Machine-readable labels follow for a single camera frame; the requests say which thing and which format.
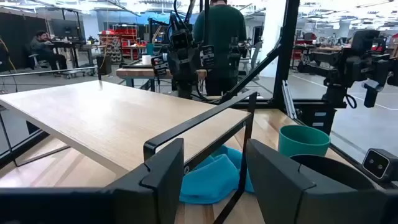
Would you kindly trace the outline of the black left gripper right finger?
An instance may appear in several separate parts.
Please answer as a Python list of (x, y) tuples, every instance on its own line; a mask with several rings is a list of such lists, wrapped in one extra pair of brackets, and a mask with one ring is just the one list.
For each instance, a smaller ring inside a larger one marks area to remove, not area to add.
[(250, 179), (266, 224), (398, 224), (398, 190), (356, 190), (255, 140)]

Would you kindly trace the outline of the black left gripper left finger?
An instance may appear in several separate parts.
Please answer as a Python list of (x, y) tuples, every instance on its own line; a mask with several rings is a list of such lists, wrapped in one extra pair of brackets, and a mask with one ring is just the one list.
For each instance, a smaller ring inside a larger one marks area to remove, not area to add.
[(182, 138), (103, 188), (0, 189), (0, 224), (174, 224)]

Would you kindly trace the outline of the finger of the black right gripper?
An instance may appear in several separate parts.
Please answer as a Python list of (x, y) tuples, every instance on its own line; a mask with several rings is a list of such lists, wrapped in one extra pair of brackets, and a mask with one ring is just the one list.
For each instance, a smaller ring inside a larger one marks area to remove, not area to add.
[(162, 55), (152, 57), (151, 65), (156, 77), (166, 76), (169, 65)]
[(211, 68), (215, 64), (214, 60), (214, 46), (213, 45), (204, 45), (200, 50), (200, 60), (202, 67)]

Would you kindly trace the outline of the tall black cup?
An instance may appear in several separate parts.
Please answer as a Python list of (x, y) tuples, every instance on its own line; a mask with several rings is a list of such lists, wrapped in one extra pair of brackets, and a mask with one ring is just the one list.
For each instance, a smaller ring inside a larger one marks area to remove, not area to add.
[(353, 189), (375, 189), (373, 183), (362, 173), (334, 159), (309, 154), (291, 156), (290, 158)]

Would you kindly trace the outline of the dark green plastic cup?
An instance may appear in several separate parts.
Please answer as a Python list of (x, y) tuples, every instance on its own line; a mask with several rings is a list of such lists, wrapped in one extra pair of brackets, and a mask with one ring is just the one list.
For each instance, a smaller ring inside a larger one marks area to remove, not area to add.
[(301, 125), (286, 125), (279, 129), (278, 151), (287, 157), (325, 156), (329, 145), (329, 135), (319, 129)]

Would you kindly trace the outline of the wooden workbench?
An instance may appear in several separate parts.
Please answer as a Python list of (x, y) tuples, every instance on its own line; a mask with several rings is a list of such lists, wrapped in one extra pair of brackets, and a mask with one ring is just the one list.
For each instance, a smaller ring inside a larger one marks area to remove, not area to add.
[(119, 68), (116, 70), (116, 75), (124, 79), (129, 87), (135, 87), (135, 79), (147, 79), (140, 89), (155, 91), (157, 77), (151, 68)]

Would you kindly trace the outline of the standing person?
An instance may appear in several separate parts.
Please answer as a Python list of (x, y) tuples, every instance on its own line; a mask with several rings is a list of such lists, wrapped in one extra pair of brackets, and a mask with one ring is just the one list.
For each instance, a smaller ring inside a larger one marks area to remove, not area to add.
[(241, 12), (228, 5), (228, 0), (210, 0), (208, 10), (208, 43), (214, 46), (216, 65), (205, 78), (206, 93), (221, 96), (238, 82), (238, 69), (229, 65), (229, 45), (236, 37), (243, 42), (246, 37), (245, 20)]

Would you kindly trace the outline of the red storage rack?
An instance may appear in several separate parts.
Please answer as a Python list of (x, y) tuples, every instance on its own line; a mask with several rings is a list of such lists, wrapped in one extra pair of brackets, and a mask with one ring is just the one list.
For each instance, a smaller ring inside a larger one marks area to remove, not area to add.
[(139, 58), (138, 26), (111, 24), (106, 30), (102, 30), (98, 37), (100, 44), (105, 46), (102, 53), (108, 55), (113, 63), (124, 62), (126, 58), (130, 60)]

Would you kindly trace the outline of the black waste bin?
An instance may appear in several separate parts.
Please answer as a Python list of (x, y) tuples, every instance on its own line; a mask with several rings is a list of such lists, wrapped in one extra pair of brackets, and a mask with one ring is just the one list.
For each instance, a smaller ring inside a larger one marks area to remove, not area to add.
[(111, 73), (111, 57), (109, 55), (99, 55), (96, 57), (98, 75), (109, 75)]

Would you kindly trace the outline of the blue cloth towel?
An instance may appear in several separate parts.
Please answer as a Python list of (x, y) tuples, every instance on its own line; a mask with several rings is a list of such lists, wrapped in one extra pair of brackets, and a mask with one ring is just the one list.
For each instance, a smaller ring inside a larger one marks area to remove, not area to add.
[(222, 145), (184, 176), (179, 201), (214, 204), (239, 187), (241, 151)]

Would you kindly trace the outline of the black computer monitor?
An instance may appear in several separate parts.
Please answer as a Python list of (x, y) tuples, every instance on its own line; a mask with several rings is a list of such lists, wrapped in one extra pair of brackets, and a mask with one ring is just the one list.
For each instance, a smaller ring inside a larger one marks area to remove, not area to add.
[(53, 35), (56, 37), (79, 38), (80, 31), (76, 21), (53, 19), (50, 21)]

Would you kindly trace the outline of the seated person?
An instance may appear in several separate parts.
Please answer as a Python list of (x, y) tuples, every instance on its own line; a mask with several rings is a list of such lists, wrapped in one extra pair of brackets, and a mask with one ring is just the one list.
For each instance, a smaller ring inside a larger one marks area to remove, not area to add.
[(38, 55), (37, 57), (40, 60), (46, 60), (52, 70), (65, 70), (68, 68), (66, 58), (53, 52), (52, 42), (45, 31), (37, 31), (30, 42), (30, 49), (33, 54)]

